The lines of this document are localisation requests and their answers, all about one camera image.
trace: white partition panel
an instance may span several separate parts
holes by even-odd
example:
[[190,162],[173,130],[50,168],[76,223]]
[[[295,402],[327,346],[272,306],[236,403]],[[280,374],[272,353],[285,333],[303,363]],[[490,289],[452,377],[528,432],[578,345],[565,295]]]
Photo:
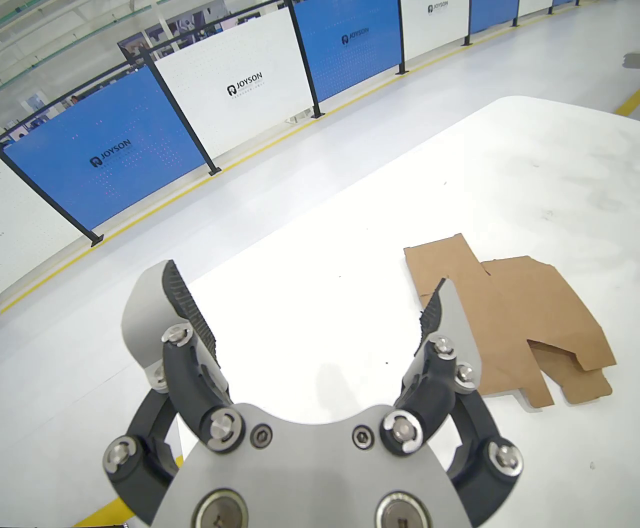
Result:
[[402,0],[404,58],[422,53],[467,35],[468,0]]
[[157,67],[211,157],[313,105],[287,9],[193,44]]
[[541,9],[549,9],[552,0],[520,0],[518,7],[518,16],[522,17],[529,13],[535,13]]
[[0,293],[80,237],[0,161]]

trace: screw head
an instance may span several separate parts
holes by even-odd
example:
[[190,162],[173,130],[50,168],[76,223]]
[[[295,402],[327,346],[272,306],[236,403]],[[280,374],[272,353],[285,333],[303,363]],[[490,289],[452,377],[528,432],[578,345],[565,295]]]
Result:
[[224,441],[231,434],[231,427],[233,426],[233,424],[234,421],[228,414],[216,417],[211,422],[211,438],[213,438],[214,440]]
[[433,343],[433,347],[440,359],[448,360],[456,357],[453,341],[446,335],[431,335],[429,336],[429,341]]
[[388,494],[376,511],[376,528],[429,528],[425,507],[408,493]]
[[422,447],[422,428],[420,422],[409,411],[395,409],[382,419],[381,434],[384,435],[385,446],[395,454],[395,445],[400,445],[403,454],[415,453]]
[[247,507],[240,495],[231,490],[217,490],[199,505],[195,528],[246,528]]
[[136,442],[129,436],[121,436],[109,444],[102,457],[102,467],[113,475],[130,457],[136,454]]
[[408,442],[415,438],[415,427],[404,416],[396,418],[392,431],[398,442]]
[[373,432],[367,426],[358,426],[351,435],[353,443],[358,449],[366,451],[373,446]]
[[244,438],[242,416],[231,407],[216,409],[211,413],[209,434],[207,447],[211,451],[224,453],[235,449]]
[[513,448],[509,445],[503,445],[500,447],[495,457],[498,464],[502,467],[515,469],[518,466],[518,458],[516,457]]
[[474,368],[464,361],[459,361],[456,366],[456,385],[459,392],[472,392],[476,389],[476,372]]
[[459,365],[456,375],[458,376],[460,381],[463,381],[465,383],[468,381],[473,381],[476,376],[474,370],[468,365]]
[[488,452],[489,460],[500,473],[509,477],[517,477],[522,473],[524,460],[522,453],[515,445],[498,446],[495,442],[490,442]]
[[109,462],[116,466],[121,466],[129,458],[129,448],[127,444],[114,445],[109,453]]
[[251,431],[251,444],[256,449],[264,449],[273,438],[273,431],[267,424],[260,424]]
[[186,345],[193,335],[193,327],[191,323],[175,324],[167,328],[162,335],[161,341],[166,343],[175,343],[178,347]]
[[187,337],[187,331],[184,328],[180,328],[179,326],[174,326],[169,329],[169,335],[167,335],[167,339],[171,343],[177,343],[178,341],[182,341],[185,337]]

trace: yellow floor line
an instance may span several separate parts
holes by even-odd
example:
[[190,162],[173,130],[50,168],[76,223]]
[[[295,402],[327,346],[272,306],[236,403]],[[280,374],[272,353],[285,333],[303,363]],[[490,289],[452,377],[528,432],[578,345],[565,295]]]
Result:
[[[182,467],[183,462],[184,459],[182,455],[175,459],[178,467]],[[75,524],[74,527],[114,526],[126,523],[126,521],[135,515],[136,514],[129,509],[122,499],[117,498],[78,524]]]
[[[589,4],[593,4],[596,3],[594,1],[592,2],[587,2],[585,5],[589,5]],[[565,12],[570,11],[571,9],[576,8],[577,6],[571,6],[569,8],[565,8],[564,10],[562,10],[560,13],[557,14],[562,14]],[[547,18],[544,16],[541,16],[540,18],[536,18],[533,20],[529,20],[527,22],[524,22],[523,24],[520,24],[517,27],[510,27],[510,28],[506,28],[500,31],[497,31],[496,33],[485,37],[485,38],[481,38],[480,40],[478,40],[477,42],[474,42],[474,45],[478,45],[478,44],[483,44],[485,42],[488,42],[490,40],[493,40],[494,38],[498,38],[499,36],[505,35],[507,33],[509,33],[510,31],[514,31],[516,29],[519,28],[523,28],[525,26],[530,26],[531,24],[535,24],[537,22],[540,22],[542,20],[546,20]],[[0,314],[4,314],[7,310],[9,310],[10,308],[16,306],[16,304],[18,304],[20,301],[22,301],[25,297],[27,297],[28,295],[32,294],[33,292],[35,292],[38,288],[40,288],[41,286],[43,286],[44,284],[46,284],[49,280],[51,280],[52,278],[54,278],[56,275],[62,273],[64,270],[66,270],[67,268],[69,268],[71,265],[75,264],[77,261],[79,261],[80,259],[84,258],[85,256],[87,256],[89,253],[91,253],[92,251],[95,251],[101,247],[103,247],[107,242],[109,242],[110,240],[113,240],[116,236],[124,233],[125,231],[131,229],[133,226],[139,224],[140,222],[142,222],[144,219],[148,218],[149,216],[151,216],[152,214],[157,213],[158,211],[160,211],[161,209],[164,209],[167,205],[170,205],[172,203],[174,203],[176,200],[182,198],[183,196],[189,194],[190,192],[194,191],[195,189],[202,187],[204,184],[214,180],[215,178],[217,178],[220,175],[223,175],[225,172],[230,171],[231,169],[243,164],[245,161],[257,156],[258,154],[264,152],[265,150],[268,150],[271,147],[274,147],[275,145],[277,145],[278,143],[290,138],[291,136],[294,136],[295,134],[298,134],[299,132],[301,132],[302,130],[310,127],[311,125],[314,125],[318,122],[320,122],[321,120],[329,117],[330,115],[335,114],[336,112],[364,99],[365,97],[368,97],[369,95],[371,95],[372,93],[377,92],[378,90],[381,90],[382,88],[385,88],[387,86],[389,86],[390,84],[396,83],[404,78],[406,78],[408,75],[411,75],[413,73],[419,72],[420,70],[428,67],[428,66],[433,66],[434,64],[444,60],[444,59],[448,59],[450,57],[453,57],[454,55],[457,55],[459,53],[462,53],[463,51],[467,51],[469,49],[472,49],[474,47],[474,45],[471,46],[461,46],[459,49],[456,49],[455,51],[452,51],[450,53],[447,53],[446,55],[443,55],[441,57],[438,57],[437,59],[434,59],[432,61],[429,61],[425,64],[421,64],[420,66],[417,66],[415,68],[412,68],[410,71],[408,71],[405,75],[403,76],[395,76],[393,79],[387,81],[386,83],[381,84],[380,86],[377,86],[375,88],[373,88],[372,90],[369,90],[368,92],[365,92],[361,95],[359,95],[358,97],[352,99],[351,101],[337,107],[334,108],[333,110],[330,110],[329,112],[327,112],[325,114],[324,117],[321,117],[319,119],[314,119],[300,127],[298,127],[297,129],[289,132],[288,134],[282,136],[281,138],[278,138],[275,141],[272,141],[271,143],[268,143],[267,145],[265,145],[264,147],[259,148],[258,150],[252,152],[251,154],[248,154],[247,156],[244,156],[243,158],[240,158],[240,160],[236,161],[235,163],[232,163],[231,165],[229,165],[228,167],[226,167],[225,169],[223,169],[221,172],[218,172],[217,174],[213,175],[210,178],[207,178],[203,181],[200,181],[198,183],[196,183],[195,185],[192,185],[191,187],[185,189],[183,192],[179,193],[178,195],[175,195],[174,197],[172,197],[171,199],[167,200],[166,202],[161,203],[160,205],[158,205],[157,207],[151,209],[150,211],[147,211],[145,214],[141,215],[139,218],[136,218],[135,220],[133,220],[132,222],[126,224],[125,226],[123,226],[121,229],[118,229],[116,232],[114,232],[113,234],[109,235],[108,237],[105,237],[103,242],[101,242],[100,244],[98,244],[97,246],[93,247],[93,248],[89,248],[87,250],[85,250],[83,253],[81,253],[80,255],[78,255],[77,257],[73,258],[72,260],[70,260],[68,263],[64,264],[63,266],[61,266],[60,268],[58,268],[56,271],[53,271],[50,275],[48,275],[47,277],[45,277],[44,279],[42,279],[41,281],[39,281],[37,284],[35,284],[34,286],[32,286],[31,288],[29,288],[27,291],[25,291],[23,294],[21,294],[20,296],[18,296],[17,298],[15,298],[12,302],[10,302],[9,304],[7,304],[5,307],[3,307],[2,309],[0,309]]]
[[640,106],[640,90],[635,92],[629,99],[627,99],[620,108],[618,108],[614,114],[629,117],[636,108]]

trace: cardboard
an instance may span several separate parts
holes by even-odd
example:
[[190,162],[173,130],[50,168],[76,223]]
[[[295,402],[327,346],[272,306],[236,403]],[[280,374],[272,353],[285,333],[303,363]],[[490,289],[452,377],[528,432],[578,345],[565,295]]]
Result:
[[462,235],[404,250],[422,306],[443,277],[453,280],[483,361],[481,394],[522,389],[533,407],[553,399],[527,340]]
[[611,394],[602,368],[615,358],[600,325],[558,271],[530,257],[477,261],[460,234],[405,248],[422,306],[451,278],[483,360],[481,394],[521,389],[552,405],[541,370],[569,403]]
[[585,371],[575,354],[544,343],[531,343],[540,369],[562,388],[569,403],[585,403],[613,392],[602,369]]
[[600,325],[557,269],[531,257],[493,260],[491,275],[529,340],[540,369],[569,403],[611,394],[603,367],[616,364]]

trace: textured black grip pad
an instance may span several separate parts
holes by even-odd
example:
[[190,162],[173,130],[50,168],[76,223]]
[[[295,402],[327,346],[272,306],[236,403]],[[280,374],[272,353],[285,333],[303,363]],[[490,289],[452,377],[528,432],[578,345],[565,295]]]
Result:
[[422,337],[420,343],[426,339],[430,334],[438,330],[440,327],[440,320],[442,318],[442,304],[440,303],[440,288],[444,284],[445,279],[441,279],[437,288],[433,292],[431,299],[426,308],[420,316],[420,328],[422,330]]
[[184,319],[188,319],[195,333],[198,334],[200,340],[207,347],[207,350],[209,350],[217,363],[216,338],[213,336],[213,332],[209,328],[207,321],[202,317],[202,313],[198,310],[196,301],[191,296],[189,288],[187,288],[187,285],[182,279],[182,275],[180,275],[175,262],[172,260],[169,260],[164,267],[162,287],[166,298],[169,299],[176,313]]

